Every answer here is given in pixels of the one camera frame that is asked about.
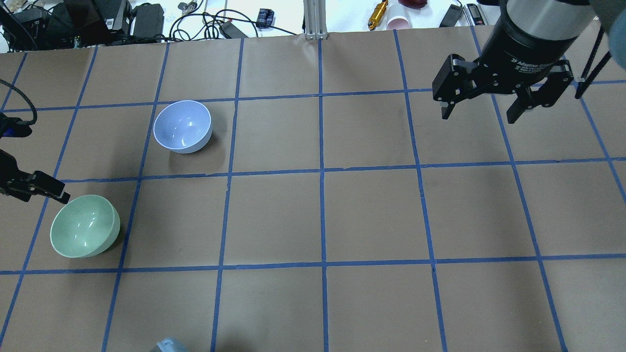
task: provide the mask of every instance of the grid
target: grid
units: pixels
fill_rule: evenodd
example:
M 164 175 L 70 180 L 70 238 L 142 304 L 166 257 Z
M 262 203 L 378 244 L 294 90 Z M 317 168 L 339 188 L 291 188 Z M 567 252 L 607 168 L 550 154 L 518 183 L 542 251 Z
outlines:
M 476 49 L 480 52 L 480 46 L 478 44 L 478 39 L 474 32 L 474 29 L 471 28 L 471 32 L 475 41 Z M 403 89 L 402 90 L 382 90 L 382 91 L 356 91 L 356 92 L 342 92 L 342 93 L 324 93 L 323 92 L 323 76 L 322 76 L 322 41 L 318 42 L 317 50 L 318 50 L 318 70 L 319 70 L 319 92 L 317 94 L 303 94 L 303 95 L 280 95 L 280 96 L 258 96 L 258 97 L 239 97 L 240 90 L 240 81 L 241 81 L 241 70 L 242 70 L 242 60 L 244 55 L 244 40 L 240 41 L 239 48 L 239 63 L 237 70 L 237 87 L 235 90 L 234 98 L 221 98 L 221 99 L 204 99 L 199 100 L 201 102 L 215 102 L 215 101 L 232 101 L 235 105 L 235 113 L 232 124 L 232 136 L 230 143 L 230 153 L 229 153 L 229 161 L 228 161 L 228 172 L 226 173 L 212 173 L 212 174 L 184 174 L 184 175 L 151 175 L 151 176 L 143 176 L 143 167 L 146 161 L 146 154 L 148 151 L 148 143 L 150 141 L 151 135 L 151 126 L 155 118 L 155 113 L 157 110 L 157 105 L 159 104 L 167 104 L 173 103 L 173 101 L 159 101 L 159 94 L 161 90 L 161 85 L 163 82 L 163 75 L 165 72 L 165 66 L 167 63 L 168 53 L 170 50 L 170 44 L 166 44 L 165 46 L 165 55 L 162 63 L 161 73 L 159 77 L 158 88 L 156 89 L 155 99 L 152 102 L 138 102 L 138 103 L 126 103 L 126 104 L 110 104 L 110 105 L 81 105 L 81 101 L 83 98 L 83 94 L 85 92 L 85 88 L 90 78 L 91 69 L 93 68 L 96 55 L 98 54 L 98 48 L 94 49 L 93 55 L 91 57 L 90 66 L 86 75 L 86 78 L 83 82 L 81 93 L 79 95 L 78 101 L 75 106 L 57 106 L 50 108 L 42 108 L 41 111 L 46 110 L 73 110 L 73 115 L 71 122 L 69 124 L 69 128 L 67 134 L 65 136 L 65 140 L 63 143 L 63 147 L 61 148 L 61 153 L 58 157 L 58 161 L 56 163 L 56 168 L 54 170 L 53 176 L 56 177 L 61 166 L 61 161 L 63 159 L 64 152 L 66 150 L 69 136 L 72 132 L 72 127 L 74 125 L 74 121 L 76 120 L 76 116 L 79 110 L 82 109 L 92 109 L 92 108 L 107 108 L 107 107 L 122 107 L 122 106 L 152 106 L 150 124 L 148 127 L 148 131 L 146 132 L 144 147 L 143 147 L 143 155 L 141 158 L 141 164 L 139 169 L 139 174 L 137 177 L 126 177 L 126 178 L 117 178 L 117 179 L 65 179 L 64 182 L 67 183 L 78 183 L 78 182 L 126 182 L 132 181 L 136 182 L 135 194 L 131 206 L 130 219 L 128 222 L 128 226 L 126 228 L 126 234 L 123 242 L 122 253 L 120 256 L 120 262 L 117 268 L 111 269 L 27 269 L 28 262 L 30 260 L 31 253 L 33 251 L 35 240 L 38 236 L 38 232 L 41 227 L 42 219 L 46 210 L 46 206 L 48 204 L 48 200 L 44 201 L 42 206 L 38 223 L 36 226 L 36 230 L 34 231 L 33 238 L 31 240 L 30 247 L 26 254 L 26 258 L 24 259 L 23 267 L 20 271 L 0 271 L 0 275 L 19 275 L 18 283 L 15 288 L 13 298 L 11 301 L 11 305 L 9 307 L 9 311 L 7 313 L 6 319 L 4 320 L 3 329 L 0 333 L 0 344 L 4 339 L 4 335 L 6 334 L 6 330 L 10 323 L 11 314 L 13 311 L 13 307 L 18 298 L 21 284 L 24 276 L 26 275 L 34 275 L 34 274 L 81 274 L 81 273 L 115 273 L 115 286 L 113 290 L 113 294 L 111 297 L 111 303 L 108 313 L 108 319 L 106 322 L 106 328 L 104 332 L 104 339 L 102 342 L 102 351 L 106 351 L 108 336 L 110 332 L 111 322 L 113 320 L 113 312 L 116 304 L 116 298 L 118 294 L 118 288 L 120 286 L 120 279 L 124 273 L 130 272 L 172 272 L 172 271 L 216 271 L 217 272 L 217 288 L 215 295 L 215 310 L 213 317 L 213 334 L 211 340 L 211 351 L 215 351 L 217 344 L 217 329 L 218 329 L 218 321 L 220 314 L 220 293 L 222 289 L 222 274 L 224 271 L 231 270 L 252 270 L 252 269 L 276 269 L 276 268 L 288 268 L 288 267 L 319 267 L 322 272 L 322 302 L 323 302 L 323 328 L 324 328 L 324 350 L 329 351 L 329 327 L 328 327 L 328 288 L 327 288 L 327 268 L 328 267 L 338 267 L 338 266 L 391 266 L 391 265 L 410 265 L 410 264 L 420 264 L 420 265 L 430 265 L 433 270 L 431 271 L 432 280 L 433 280 L 433 288 L 434 288 L 434 298 L 436 303 L 436 312 L 439 323 L 439 332 L 441 335 L 441 345 L 443 347 L 443 351 L 447 351 L 447 343 L 446 343 L 446 333 L 444 329 L 444 319 L 441 307 L 441 299 L 439 295 L 439 284 L 438 284 L 438 276 L 436 266 L 437 264 L 450 264 L 450 263 L 481 263 L 481 262 L 537 262 L 541 272 L 541 278 L 543 280 L 543 285 L 545 288 L 545 293 L 548 298 L 548 303 L 550 305 L 550 311 L 553 318 L 553 324 L 557 331 L 558 340 L 563 351 L 567 350 L 566 341 L 563 337 L 563 333 L 561 331 L 560 323 L 558 320 L 558 314 L 555 308 L 555 304 L 552 299 L 552 294 L 550 291 L 550 284 L 548 282 L 548 278 L 546 275 L 546 271 L 543 263 L 545 261 L 562 261 L 562 260 L 578 260 L 578 259 L 615 259 L 615 258 L 626 258 L 626 253 L 618 253 L 618 254 L 572 254 L 572 255 L 559 255 L 559 256 L 543 256 L 540 252 L 539 245 L 537 243 L 537 239 L 535 237 L 535 231 L 533 229 L 533 222 L 530 216 L 530 212 L 528 210 L 528 205 L 526 203 L 526 198 L 524 194 L 524 190 L 520 181 L 520 176 L 518 174 L 517 166 L 518 165 L 533 165 L 533 164 L 551 164 L 551 163 L 607 163 L 611 169 L 612 175 L 615 179 L 619 192 L 626 202 L 626 193 L 618 176 L 618 173 L 613 165 L 615 161 L 626 161 L 626 157 L 611 157 L 609 152 L 602 141 L 600 136 L 600 132 L 594 123 L 592 115 L 587 108 L 587 105 L 584 99 L 581 99 L 580 102 L 583 106 L 585 114 L 587 115 L 589 124 L 591 125 L 595 136 L 598 139 L 600 147 L 602 149 L 605 158 L 587 158 L 587 159 L 570 159 L 570 160 L 515 160 L 513 157 L 513 152 L 511 151 L 511 146 L 508 141 L 508 137 L 506 134 L 505 126 L 503 123 L 503 119 L 500 114 L 500 109 L 495 97 L 491 97 L 493 102 L 493 107 L 496 112 L 496 116 L 498 117 L 498 123 L 500 126 L 500 130 L 502 132 L 502 136 L 506 145 L 506 151 L 509 156 L 508 161 L 502 162 L 474 162 L 474 163 L 432 163 L 432 164 L 422 164 L 419 159 L 419 153 L 416 143 L 416 137 L 413 127 L 412 120 L 412 112 L 411 112 L 411 102 L 409 101 L 409 94 L 414 92 L 424 92 L 431 91 L 430 88 L 421 88 L 421 89 L 409 89 L 407 84 L 407 78 L 404 69 L 404 61 L 403 55 L 401 52 L 401 46 L 399 42 L 398 33 L 396 31 L 393 32 L 395 39 L 395 47 L 398 52 L 398 60 L 401 69 Z M 16 73 L 13 83 L 17 82 L 19 73 L 23 67 L 23 64 L 26 60 L 28 54 L 25 54 L 22 58 L 21 64 L 19 65 L 18 72 Z M 598 85 L 606 85 L 606 84 L 624 84 L 626 81 L 624 80 L 616 80 L 616 81 L 597 81 L 594 84 Z M 348 95 L 384 95 L 384 94 L 393 94 L 393 93 L 403 93 L 404 99 L 406 102 L 406 110 L 408 113 L 408 127 L 411 136 L 411 144 L 413 148 L 413 156 L 414 156 L 414 164 L 411 165 L 392 165 L 392 166 L 378 166 L 378 167 L 349 167 L 349 168 L 326 168 L 324 165 L 324 97 L 326 96 L 348 96 Z M 9 100 L 9 94 L 5 97 L 2 108 L 0 111 L 3 112 L 20 112 L 27 111 L 28 109 L 13 109 L 13 110 L 5 110 L 4 108 L 7 105 Z M 253 172 L 234 172 L 233 171 L 233 157 L 235 151 L 235 132 L 237 128 L 237 112 L 239 109 L 239 102 L 245 100 L 272 100 L 272 99 L 285 99 L 285 98 L 318 98 L 319 101 L 319 157 L 320 157 L 320 165 L 319 168 L 313 169 L 295 169 L 295 170 L 259 170 Z M 494 165 L 508 165 L 513 170 L 513 175 L 515 176 L 516 185 L 518 188 L 518 192 L 520 195 L 521 203 L 523 205 L 523 210 L 525 213 L 526 221 L 528 223 L 528 228 L 530 230 L 530 235 L 533 243 L 533 247 L 535 250 L 534 256 L 521 256 L 521 257 L 476 257 L 476 258 L 437 258 L 433 248 L 433 238 L 431 236 L 430 224 L 429 224 L 429 216 L 428 216 L 428 204 L 426 197 L 424 195 L 424 184 L 423 184 L 423 176 L 422 170 L 426 168 L 448 168 L 448 167 L 477 167 L 477 166 L 494 166 Z M 424 224 L 426 228 L 426 237 L 428 242 L 428 259 L 408 259 L 408 260 L 385 260 L 385 261 L 328 261 L 326 258 L 326 212 L 325 212 L 325 193 L 324 193 L 324 179 L 326 173 L 332 172 L 358 172 L 358 171 L 367 171 L 367 170 L 415 170 L 418 185 L 419 185 L 419 194 L 421 198 L 421 205 L 423 210 L 423 218 Z M 290 263 L 280 263 L 280 264 L 246 264 L 246 265 L 225 265 L 224 264 L 224 254 L 225 254 L 225 243 L 226 243 L 226 233 L 228 226 L 228 207 L 230 203 L 230 192 L 231 192 L 231 183 L 234 177 L 239 176 L 249 176 L 249 175 L 272 175 L 272 174 L 285 174 L 285 173 L 318 173 L 319 174 L 319 197 L 320 197 L 320 215 L 321 215 L 321 260 L 317 262 L 290 262 Z M 184 267 L 124 267 L 124 261 L 126 256 L 126 248 L 128 247 L 128 241 L 131 233 L 131 228 L 133 225 L 133 218 L 135 214 L 135 207 L 137 205 L 138 196 L 141 189 L 141 183 L 144 180 L 154 180 L 154 179 L 177 179 L 177 178 L 204 178 L 204 177 L 226 177 L 227 178 L 227 191 L 225 194 L 225 211 L 223 214 L 223 224 L 222 224 L 222 238 L 220 245 L 220 256 L 219 256 L 219 264 L 216 266 L 184 266 Z

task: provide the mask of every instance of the dark red object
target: dark red object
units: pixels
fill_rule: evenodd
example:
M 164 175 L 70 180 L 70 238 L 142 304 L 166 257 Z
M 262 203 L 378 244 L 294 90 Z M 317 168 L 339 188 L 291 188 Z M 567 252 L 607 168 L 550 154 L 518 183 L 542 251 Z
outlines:
M 398 2 L 405 5 L 407 8 L 416 10 L 423 8 L 428 4 L 428 0 L 398 0 Z

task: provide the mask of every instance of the bowl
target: bowl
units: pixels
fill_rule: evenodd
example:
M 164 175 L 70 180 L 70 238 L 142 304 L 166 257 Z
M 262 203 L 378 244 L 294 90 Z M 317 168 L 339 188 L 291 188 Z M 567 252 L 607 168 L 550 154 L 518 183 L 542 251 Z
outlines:
M 50 243 L 67 258 L 93 257 L 111 247 L 120 233 L 120 216 L 104 197 L 88 194 L 67 203 L 54 218 Z
M 152 132 L 160 145 L 173 152 L 197 152 L 211 138 L 211 114 L 197 101 L 177 101 L 158 114 Z

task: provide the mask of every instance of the silver metal bracket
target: silver metal bracket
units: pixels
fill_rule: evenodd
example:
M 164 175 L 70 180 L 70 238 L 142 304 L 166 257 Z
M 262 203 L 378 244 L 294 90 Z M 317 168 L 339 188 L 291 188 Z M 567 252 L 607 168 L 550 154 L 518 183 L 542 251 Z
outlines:
M 304 36 L 308 40 L 326 39 L 326 0 L 304 0 Z

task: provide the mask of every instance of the green bowl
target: green bowl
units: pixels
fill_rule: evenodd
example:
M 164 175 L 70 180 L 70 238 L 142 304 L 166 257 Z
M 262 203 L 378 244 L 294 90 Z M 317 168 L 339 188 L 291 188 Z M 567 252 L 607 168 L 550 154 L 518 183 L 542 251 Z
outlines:
M 111 247 L 120 233 L 120 216 L 104 197 L 88 194 L 67 203 L 50 228 L 54 250 L 68 258 L 86 258 Z

